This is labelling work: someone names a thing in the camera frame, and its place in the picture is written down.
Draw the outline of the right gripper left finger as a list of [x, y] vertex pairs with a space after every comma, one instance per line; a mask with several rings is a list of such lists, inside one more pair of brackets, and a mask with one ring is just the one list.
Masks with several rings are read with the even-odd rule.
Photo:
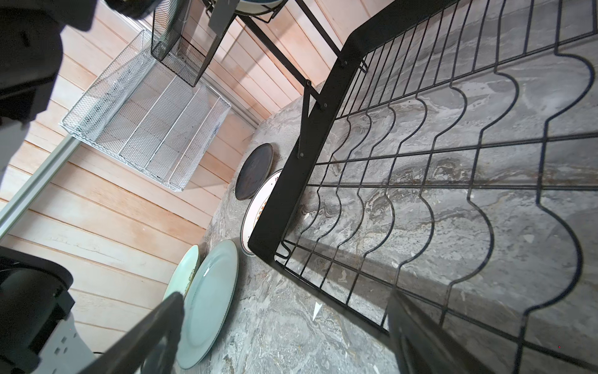
[[81, 372], [170, 373], [184, 317], [184, 297], [176, 291]]

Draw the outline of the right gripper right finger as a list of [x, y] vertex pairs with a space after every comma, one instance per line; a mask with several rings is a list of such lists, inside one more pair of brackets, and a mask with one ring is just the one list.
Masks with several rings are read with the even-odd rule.
[[401, 291], [388, 302], [389, 336], [401, 373], [491, 373]]

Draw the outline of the black wire dish rack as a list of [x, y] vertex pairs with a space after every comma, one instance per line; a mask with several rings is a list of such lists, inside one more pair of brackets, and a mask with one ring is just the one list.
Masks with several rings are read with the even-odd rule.
[[396, 1], [327, 109], [255, 134], [282, 170], [216, 373], [401, 373], [405, 294], [495, 373], [597, 371], [597, 4]]

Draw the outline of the orange sunburst plate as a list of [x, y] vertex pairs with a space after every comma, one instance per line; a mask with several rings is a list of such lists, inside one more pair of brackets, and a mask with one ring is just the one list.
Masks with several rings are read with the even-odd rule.
[[268, 179], [260, 186], [255, 196], [251, 199], [249, 207], [247, 208], [241, 224], [241, 250], [247, 257], [254, 257], [255, 254], [249, 249], [250, 236], [260, 219], [260, 216], [266, 206], [266, 203], [277, 184], [282, 170], [275, 171]]

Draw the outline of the white plate cloud outline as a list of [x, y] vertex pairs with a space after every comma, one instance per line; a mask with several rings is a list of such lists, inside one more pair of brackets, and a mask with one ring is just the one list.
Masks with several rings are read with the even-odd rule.
[[277, 6], [283, 3], [283, 0], [241, 0], [236, 12], [250, 16], [260, 16], [274, 11]]

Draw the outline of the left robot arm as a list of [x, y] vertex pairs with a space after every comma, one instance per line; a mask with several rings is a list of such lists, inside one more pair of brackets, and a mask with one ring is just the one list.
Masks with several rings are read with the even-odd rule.
[[[62, 65], [61, 32], [88, 31], [94, 1], [1, 4], [1, 169], [50, 101]], [[170, 342], [154, 316], [106, 352], [78, 335], [69, 290], [73, 276], [50, 260], [1, 250], [1, 371], [4, 373], [167, 373]]]

